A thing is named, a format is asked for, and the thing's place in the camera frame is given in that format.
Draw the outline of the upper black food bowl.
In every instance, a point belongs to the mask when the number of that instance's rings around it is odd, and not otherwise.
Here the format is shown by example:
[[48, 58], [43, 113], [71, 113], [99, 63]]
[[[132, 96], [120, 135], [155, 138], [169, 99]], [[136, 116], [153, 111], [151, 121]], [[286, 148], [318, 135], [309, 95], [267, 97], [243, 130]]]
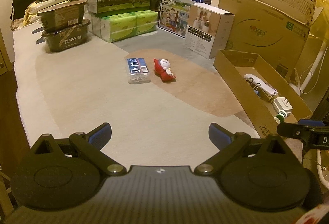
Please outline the upper black food bowl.
[[55, 32], [80, 24], [86, 0], [70, 1], [50, 6], [37, 13], [45, 32]]

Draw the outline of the green tissue pack right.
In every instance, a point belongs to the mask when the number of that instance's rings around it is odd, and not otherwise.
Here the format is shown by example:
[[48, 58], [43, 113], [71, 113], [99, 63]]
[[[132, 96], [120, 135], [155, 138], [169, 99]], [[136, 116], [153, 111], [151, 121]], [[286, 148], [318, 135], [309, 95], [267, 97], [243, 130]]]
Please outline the green tissue pack right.
[[136, 35], [156, 31], [158, 24], [158, 13], [152, 10], [135, 12], [136, 15]]

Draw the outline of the green white small bottle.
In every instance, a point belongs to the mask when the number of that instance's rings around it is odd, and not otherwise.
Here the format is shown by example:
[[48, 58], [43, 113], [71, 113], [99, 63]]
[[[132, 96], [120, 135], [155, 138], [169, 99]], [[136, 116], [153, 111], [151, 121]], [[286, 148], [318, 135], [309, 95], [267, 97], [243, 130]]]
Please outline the green white small bottle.
[[274, 120], [277, 122], [277, 124], [283, 123], [287, 117], [287, 113], [285, 110], [280, 110], [276, 116], [274, 117]]

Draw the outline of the white humidifier product box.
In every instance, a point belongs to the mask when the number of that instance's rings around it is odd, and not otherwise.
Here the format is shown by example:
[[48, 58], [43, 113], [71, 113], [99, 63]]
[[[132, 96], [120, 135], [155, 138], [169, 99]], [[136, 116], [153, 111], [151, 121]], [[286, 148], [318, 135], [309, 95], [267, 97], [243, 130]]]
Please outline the white humidifier product box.
[[233, 26], [234, 14], [202, 2], [191, 6], [186, 47], [206, 59], [212, 59], [225, 49]]

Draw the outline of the green tissue pack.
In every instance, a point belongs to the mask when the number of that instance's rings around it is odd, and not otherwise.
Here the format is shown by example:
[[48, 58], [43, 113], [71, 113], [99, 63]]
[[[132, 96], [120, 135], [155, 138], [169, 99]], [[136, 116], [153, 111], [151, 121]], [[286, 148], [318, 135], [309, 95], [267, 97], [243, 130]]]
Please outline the green tissue pack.
[[156, 31], [158, 24], [158, 13], [152, 10], [135, 12], [136, 15], [136, 35]]
[[105, 17], [90, 15], [92, 33], [106, 42], [113, 43], [136, 35], [137, 16], [123, 13]]

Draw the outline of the white remote control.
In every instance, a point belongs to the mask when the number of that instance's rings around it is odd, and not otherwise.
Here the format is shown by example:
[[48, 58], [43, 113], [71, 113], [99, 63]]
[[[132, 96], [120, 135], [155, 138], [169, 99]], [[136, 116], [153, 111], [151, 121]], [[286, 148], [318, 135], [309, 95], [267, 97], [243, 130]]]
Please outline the white remote control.
[[245, 74], [244, 79], [246, 79], [248, 82], [254, 84], [256, 87], [262, 89], [267, 94], [274, 96], [278, 94], [278, 91], [268, 84], [266, 84], [264, 81], [262, 81], [260, 78], [258, 78], [254, 74]]

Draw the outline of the clear box blue label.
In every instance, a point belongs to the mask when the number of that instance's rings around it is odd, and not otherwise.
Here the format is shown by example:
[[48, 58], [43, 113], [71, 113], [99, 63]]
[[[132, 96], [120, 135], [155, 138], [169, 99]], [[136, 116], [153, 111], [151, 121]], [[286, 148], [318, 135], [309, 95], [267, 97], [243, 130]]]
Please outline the clear box blue label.
[[126, 63], [129, 84], [144, 84], [151, 81], [144, 58], [127, 58]]

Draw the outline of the white power adapter plug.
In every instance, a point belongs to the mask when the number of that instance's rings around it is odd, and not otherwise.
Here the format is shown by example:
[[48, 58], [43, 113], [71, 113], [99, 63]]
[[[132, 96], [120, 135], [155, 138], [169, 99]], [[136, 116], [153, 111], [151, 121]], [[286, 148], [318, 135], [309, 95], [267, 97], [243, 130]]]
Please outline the white power adapter plug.
[[284, 111], [287, 116], [290, 116], [293, 109], [292, 105], [285, 97], [277, 97], [276, 99], [274, 99], [272, 106], [276, 111], [276, 113], [279, 113], [280, 111]]

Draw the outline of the blue binder clip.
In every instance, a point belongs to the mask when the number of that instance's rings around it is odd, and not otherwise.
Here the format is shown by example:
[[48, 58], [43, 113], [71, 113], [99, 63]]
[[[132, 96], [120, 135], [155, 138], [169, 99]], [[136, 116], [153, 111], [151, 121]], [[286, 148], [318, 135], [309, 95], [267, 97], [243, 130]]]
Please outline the blue binder clip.
[[260, 91], [261, 91], [260, 85], [258, 83], [255, 83], [253, 78], [246, 78], [246, 81], [252, 87], [252, 89], [256, 93], [256, 95], [260, 96]]

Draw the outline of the lower black food bowl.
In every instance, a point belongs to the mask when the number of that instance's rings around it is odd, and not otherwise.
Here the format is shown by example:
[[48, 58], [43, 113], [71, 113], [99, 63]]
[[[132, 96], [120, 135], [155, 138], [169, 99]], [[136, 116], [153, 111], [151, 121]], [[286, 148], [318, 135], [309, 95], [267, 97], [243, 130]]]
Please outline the lower black food bowl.
[[42, 38], [51, 52], [60, 52], [85, 43], [88, 40], [90, 20], [54, 32], [42, 32]]

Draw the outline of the black food bowl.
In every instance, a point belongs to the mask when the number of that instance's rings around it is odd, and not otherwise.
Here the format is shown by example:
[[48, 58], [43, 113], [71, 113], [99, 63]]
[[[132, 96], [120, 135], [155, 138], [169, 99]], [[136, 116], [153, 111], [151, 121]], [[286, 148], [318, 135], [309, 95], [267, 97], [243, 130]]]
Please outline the black food bowl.
[[45, 32], [55, 32], [80, 24], [86, 0], [70, 1], [50, 6], [37, 13]]
[[85, 43], [88, 40], [90, 20], [54, 32], [42, 32], [42, 38], [51, 52], [60, 52]]

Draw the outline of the shallow open cardboard tray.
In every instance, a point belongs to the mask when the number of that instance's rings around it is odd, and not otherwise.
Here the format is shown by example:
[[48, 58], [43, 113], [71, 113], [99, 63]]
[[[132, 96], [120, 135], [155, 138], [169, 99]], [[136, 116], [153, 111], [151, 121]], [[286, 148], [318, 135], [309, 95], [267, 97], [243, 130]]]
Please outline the shallow open cardboard tray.
[[214, 67], [262, 138], [276, 132], [273, 101], [277, 97], [287, 99], [292, 106], [291, 114], [285, 118], [288, 123], [309, 119], [313, 114], [288, 82], [258, 54], [219, 50]]

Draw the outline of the green tissue pack left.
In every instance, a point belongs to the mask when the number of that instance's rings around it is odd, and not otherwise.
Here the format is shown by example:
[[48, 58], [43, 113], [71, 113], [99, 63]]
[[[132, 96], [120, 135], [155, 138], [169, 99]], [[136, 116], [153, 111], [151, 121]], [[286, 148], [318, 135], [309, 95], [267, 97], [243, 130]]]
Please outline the green tissue pack left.
[[136, 35], [137, 16], [123, 13], [105, 17], [90, 15], [92, 33], [106, 42], [113, 43]]

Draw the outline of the large brown cardboard box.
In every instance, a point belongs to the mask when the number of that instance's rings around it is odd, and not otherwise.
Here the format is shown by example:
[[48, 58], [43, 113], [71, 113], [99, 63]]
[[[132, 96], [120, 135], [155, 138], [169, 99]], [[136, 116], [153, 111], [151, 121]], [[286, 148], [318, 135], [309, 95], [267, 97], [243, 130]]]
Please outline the large brown cardboard box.
[[285, 79], [294, 74], [316, 0], [219, 0], [219, 8], [234, 14], [227, 50], [256, 53]]

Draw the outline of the white stand pole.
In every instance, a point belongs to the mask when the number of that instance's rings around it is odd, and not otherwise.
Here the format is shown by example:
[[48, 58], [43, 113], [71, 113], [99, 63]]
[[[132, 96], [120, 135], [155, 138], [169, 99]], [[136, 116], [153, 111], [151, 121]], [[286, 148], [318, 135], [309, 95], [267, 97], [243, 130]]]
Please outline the white stand pole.
[[[314, 88], [319, 80], [319, 77], [320, 77], [324, 57], [326, 56], [327, 50], [328, 50], [328, 42], [324, 41], [320, 47], [319, 53], [317, 54], [317, 56], [315, 58], [315, 61], [310, 66], [310, 69], [309, 69], [304, 81], [302, 82], [301, 86], [299, 87], [300, 93], [306, 95], [306, 94], [311, 93], [314, 90]], [[319, 67], [319, 72], [317, 74], [317, 79], [316, 79], [314, 86], [311, 87], [311, 89], [309, 91], [305, 91], [306, 87], [308, 86], [309, 82], [311, 81], [311, 79], [314, 76], [314, 73], [316, 72], [318, 67]]]

